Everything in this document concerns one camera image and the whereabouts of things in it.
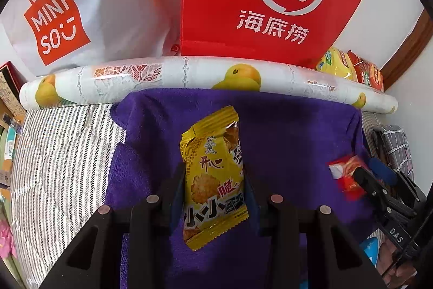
rolled tablecloth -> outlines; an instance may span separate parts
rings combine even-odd
[[[376,113],[394,113],[397,100],[367,85],[312,69],[220,57],[161,57],[119,60],[40,77],[21,88],[25,109],[117,103],[149,88],[255,90],[351,104]]]

wooden frame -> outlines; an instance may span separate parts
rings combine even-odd
[[[384,90],[389,89],[418,58],[433,35],[433,21],[424,9],[412,33],[380,70]]]

metal screw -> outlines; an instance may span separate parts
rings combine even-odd
[[[282,197],[281,195],[278,195],[278,194],[273,194],[271,196],[271,201],[275,204],[280,204],[281,202],[284,201],[284,197]]]
[[[110,211],[110,206],[104,204],[98,208],[98,213],[100,215],[106,215]]]
[[[320,206],[319,210],[320,210],[320,212],[323,213],[324,215],[329,215],[329,214],[332,212],[331,207],[326,206],[325,204],[322,205],[322,206]]]
[[[146,201],[150,204],[154,204],[154,203],[159,201],[159,196],[158,195],[149,195],[148,197],[146,197]]]

purple towel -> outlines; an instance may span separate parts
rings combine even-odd
[[[232,105],[240,118],[240,143],[248,172],[299,207],[326,204],[362,241],[374,229],[366,200],[348,202],[328,163],[353,151],[367,158],[361,113],[352,106],[261,92],[153,89],[130,93],[113,105],[111,117],[126,129],[114,152],[106,203],[133,206],[156,192],[182,161],[181,134],[195,122]],[[269,239],[256,237],[248,221],[192,252],[183,242],[182,222],[156,260],[166,288],[264,287]],[[126,253],[121,268],[126,288]]]

white plastic bag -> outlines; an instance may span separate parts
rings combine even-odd
[[[34,73],[169,54],[161,0],[9,0],[6,34]]]

